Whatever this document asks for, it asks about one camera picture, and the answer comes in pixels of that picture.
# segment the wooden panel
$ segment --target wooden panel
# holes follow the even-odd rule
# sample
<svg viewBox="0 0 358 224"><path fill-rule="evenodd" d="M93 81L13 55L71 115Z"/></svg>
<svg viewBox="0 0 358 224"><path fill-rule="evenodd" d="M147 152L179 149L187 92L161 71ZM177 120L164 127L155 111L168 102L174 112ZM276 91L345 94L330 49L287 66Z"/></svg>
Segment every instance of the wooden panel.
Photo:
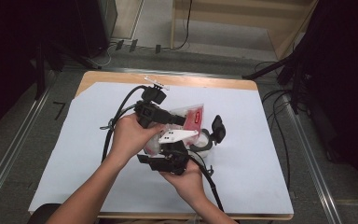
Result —
<svg viewBox="0 0 358 224"><path fill-rule="evenodd" d="M142 2L142 0L116 0L117 21L113 31L114 38L132 38Z"/></svg>
<svg viewBox="0 0 358 224"><path fill-rule="evenodd" d="M278 59L290 52L300 32L304 32L318 0L193 0L193 21L253 26L268 29ZM189 0L175 0L176 19L186 19ZM172 35L175 20L172 20Z"/></svg>
<svg viewBox="0 0 358 224"><path fill-rule="evenodd" d="M189 87L215 87L240 90L257 90L257 86L250 80L222 79L210 77L186 77L186 76L166 76L136 73L112 73L112 72L87 72L77 89L76 96L90 87L95 82L121 82L149 84L145 77L149 76L164 85L189 86Z"/></svg>
<svg viewBox="0 0 358 224"><path fill-rule="evenodd" d="M186 14L180 12L188 11L189 1L175 2L175 18L186 19ZM316 1L194 0L191 20L293 31L298 21L304 18L304 9L314 5L314 2Z"/></svg>

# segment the hand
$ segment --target hand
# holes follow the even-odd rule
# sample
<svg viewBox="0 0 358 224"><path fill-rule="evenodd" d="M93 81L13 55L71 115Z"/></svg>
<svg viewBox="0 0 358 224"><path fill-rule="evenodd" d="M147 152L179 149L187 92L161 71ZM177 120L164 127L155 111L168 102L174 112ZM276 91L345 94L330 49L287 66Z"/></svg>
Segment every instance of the hand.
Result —
<svg viewBox="0 0 358 224"><path fill-rule="evenodd" d="M119 157L125 163L136 155L153 135L164 129L163 124L144 129L138 123L136 114L130 114L121 118L115 128L112 147L109 157Z"/></svg>
<svg viewBox="0 0 358 224"><path fill-rule="evenodd" d="M195 162L189 161L185 172L181 175L165 172L160 172L160 174L175 187L181 198L188 204L192 205L194 202L206 199L202 185L202 173Z"/></svg>

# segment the black curtain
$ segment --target black curtain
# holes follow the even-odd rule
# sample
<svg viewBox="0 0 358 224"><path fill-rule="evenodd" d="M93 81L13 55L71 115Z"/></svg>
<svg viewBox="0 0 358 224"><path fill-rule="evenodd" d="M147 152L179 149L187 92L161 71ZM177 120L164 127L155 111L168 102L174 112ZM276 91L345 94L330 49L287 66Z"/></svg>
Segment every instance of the black curtain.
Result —
<svg viewBox="0 0 358 224"><path fill-rule="evenodd" d="M358 170L358 1L320 0L309 29L311 48L301 62L336 132L326 144Z"/></svg>
<svg viewBox="0 0 358 224"><path fill-rule="evenodd" d="M30 16L26 1L0 1L0 119L34 83L37 18Z"/></svg>

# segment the red label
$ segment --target red label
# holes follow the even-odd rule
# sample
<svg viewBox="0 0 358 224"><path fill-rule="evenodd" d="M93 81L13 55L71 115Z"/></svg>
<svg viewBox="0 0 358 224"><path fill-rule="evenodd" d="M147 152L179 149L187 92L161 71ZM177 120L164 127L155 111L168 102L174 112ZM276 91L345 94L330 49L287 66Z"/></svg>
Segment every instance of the red label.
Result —
<svg viewBox="0 0 358 224"><path fill-rule="evenodd" d="M194 120L195 123L199 123L200 122L200 112L197 112L196 114L196 119Z"/></svg>

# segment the white tabletop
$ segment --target white tabletop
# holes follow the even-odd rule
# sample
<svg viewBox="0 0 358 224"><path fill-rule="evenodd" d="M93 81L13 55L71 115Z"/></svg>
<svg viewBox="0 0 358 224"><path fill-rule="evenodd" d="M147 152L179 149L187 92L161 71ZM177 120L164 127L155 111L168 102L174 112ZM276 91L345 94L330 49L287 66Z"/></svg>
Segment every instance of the white tabletop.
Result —
<svg viewBox="0 0 358 224"><path fill-rule="evenodd" d="M63 203L101 162L106 126L136 84L95 83L71 103L68 116L48 161L29 211L44 203ZM141 99L137 91L127 105ZM258 91L171 86L160 105L170 110L204 104L203 128L211 130L222 117L226 138L205 159L226 213L235 218L290 219L293 207L269 132ZM204 179L208 198L215 203ZM160 217L194 214L174 188L134 157L119 174L102 214Z"/></svg>

